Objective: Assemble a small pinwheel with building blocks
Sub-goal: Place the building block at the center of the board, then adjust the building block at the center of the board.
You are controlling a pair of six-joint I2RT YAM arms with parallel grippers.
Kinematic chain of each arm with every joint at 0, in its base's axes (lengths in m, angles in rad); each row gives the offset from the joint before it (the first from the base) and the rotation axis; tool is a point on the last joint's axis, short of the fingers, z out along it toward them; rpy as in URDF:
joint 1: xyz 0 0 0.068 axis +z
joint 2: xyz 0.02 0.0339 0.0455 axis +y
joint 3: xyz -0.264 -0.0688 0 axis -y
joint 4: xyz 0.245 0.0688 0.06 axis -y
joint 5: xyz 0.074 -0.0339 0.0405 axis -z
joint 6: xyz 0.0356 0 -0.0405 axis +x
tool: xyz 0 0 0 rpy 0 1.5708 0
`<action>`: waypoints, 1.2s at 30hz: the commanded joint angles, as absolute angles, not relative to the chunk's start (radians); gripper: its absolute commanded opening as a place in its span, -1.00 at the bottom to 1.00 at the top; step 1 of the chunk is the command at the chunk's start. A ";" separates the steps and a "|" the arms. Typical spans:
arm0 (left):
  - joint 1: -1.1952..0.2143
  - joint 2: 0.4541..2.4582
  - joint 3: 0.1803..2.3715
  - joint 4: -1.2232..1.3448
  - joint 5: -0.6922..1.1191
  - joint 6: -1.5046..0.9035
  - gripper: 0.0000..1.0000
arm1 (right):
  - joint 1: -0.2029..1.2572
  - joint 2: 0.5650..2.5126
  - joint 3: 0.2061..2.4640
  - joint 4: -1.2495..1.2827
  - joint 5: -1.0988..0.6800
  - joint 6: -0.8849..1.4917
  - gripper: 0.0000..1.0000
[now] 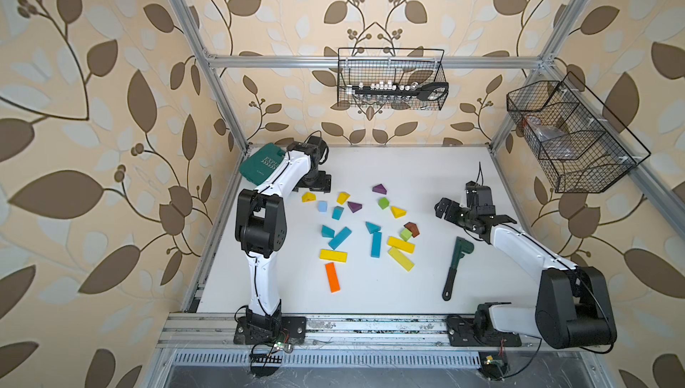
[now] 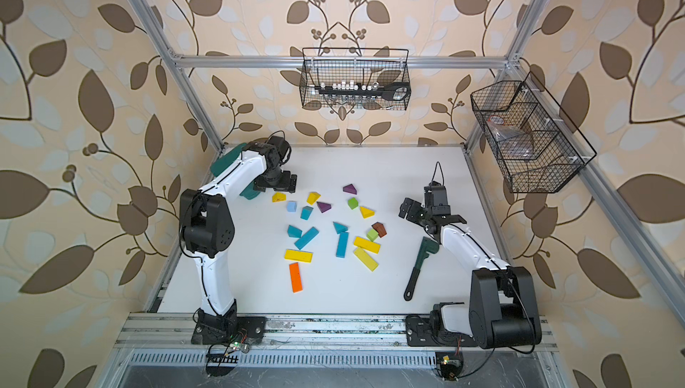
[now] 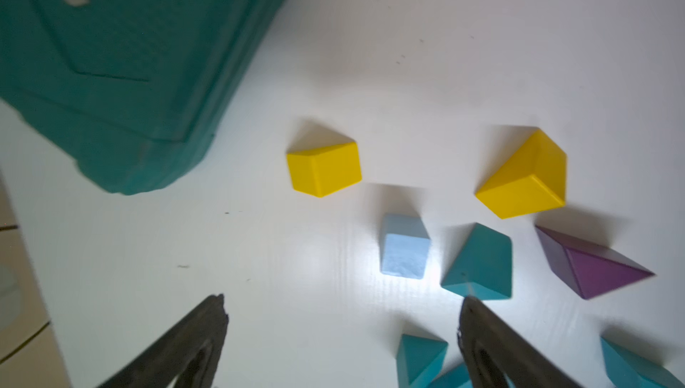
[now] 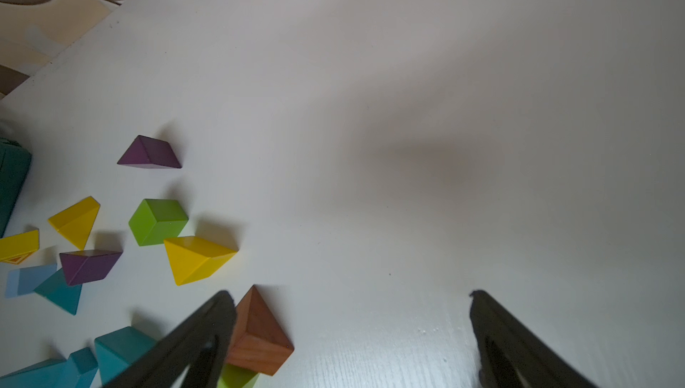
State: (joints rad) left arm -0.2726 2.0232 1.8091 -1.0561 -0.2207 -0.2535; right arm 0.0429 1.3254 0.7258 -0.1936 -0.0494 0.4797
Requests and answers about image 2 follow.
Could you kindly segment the yellow triangle block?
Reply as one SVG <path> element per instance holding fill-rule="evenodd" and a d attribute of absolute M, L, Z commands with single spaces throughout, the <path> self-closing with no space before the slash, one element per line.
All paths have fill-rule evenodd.
<path fill-rule="evenodd" d="M 272 202 L 273 203 L 278 203 L 278 202 L 284 202 L 287 199 L 286 195 L 281 192 L 276 192 L 274 193 L 272 197 Z"/>
<path fill-rule="evenodd" d="M 376 212 L 367 208 L 367 207 L 361 206 L 360 207 L 360 213 L 364 219 L 368 219 L 368 218 L 373 217 Z"/>
<path fill-rule="evenodd" d="M 309 205 L 313 205 L 313 204 L 315 204 L 315 202 L 317 202 L 317 200 L 320 199 L 320 197 L 321 197 L 321 194 L 319 194 L 317 192 L 310 192 L 309 196 L 307 198 L 307 203 Z"/>

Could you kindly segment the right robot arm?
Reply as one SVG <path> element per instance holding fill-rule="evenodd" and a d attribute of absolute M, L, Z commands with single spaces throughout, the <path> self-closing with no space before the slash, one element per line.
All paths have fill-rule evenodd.
<path fill-rule="evenodd" d="M 510 265 L 476 240 L 466 220 L 451 212 L 446 187 L 431 181 L 424 187 L 424 202 L 405 198 L 399 217 L 426 233 L 403 299 L 413 299 L 427 257 L 447 250 L 471 275 L 468 304 L 438 304 L 435 331 L 470 336 L 485 350 L 516 351 L 529 345 L 528 352 L 533 352 L 542 341 L 542 324 L 531 273 Z"/>

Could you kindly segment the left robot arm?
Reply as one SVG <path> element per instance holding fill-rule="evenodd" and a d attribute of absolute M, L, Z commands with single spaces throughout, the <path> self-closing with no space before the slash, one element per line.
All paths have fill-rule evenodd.
<path fill-rule="evenodd" d="M 235 237 L 229 204 L 246 189 L 294 193 L 297 176 L 283 169 L 291 154 L 283 134 L 239 145 L 219 159 L 212 181 L 181 195 L 179 240 L 196 261 L 203 288 L 200 316 L 224 323 L 237 313 L 228 286 L 227 250 Z"/>

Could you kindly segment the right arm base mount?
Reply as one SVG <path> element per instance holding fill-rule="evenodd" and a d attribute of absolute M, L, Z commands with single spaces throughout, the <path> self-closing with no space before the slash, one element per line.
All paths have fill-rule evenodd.
<path fill-rule="evenodd" d="M 439 311 L 426 316 L 410 314 L 405 318 L 405 328 L 410 347 L 477 347 L 470 336 L 448 331 Z"/>

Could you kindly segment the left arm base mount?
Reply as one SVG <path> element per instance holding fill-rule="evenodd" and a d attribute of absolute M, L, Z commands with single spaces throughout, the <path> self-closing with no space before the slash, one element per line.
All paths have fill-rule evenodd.
<path fill-rule="evenodd" d="M 195 345 L 260 343 L 265 334 L 265 317 L 239 317 L 235 311 L 227 316 L 216 316 L 199 309 L 193 316 L 194 331 L 191 343 Z"/>

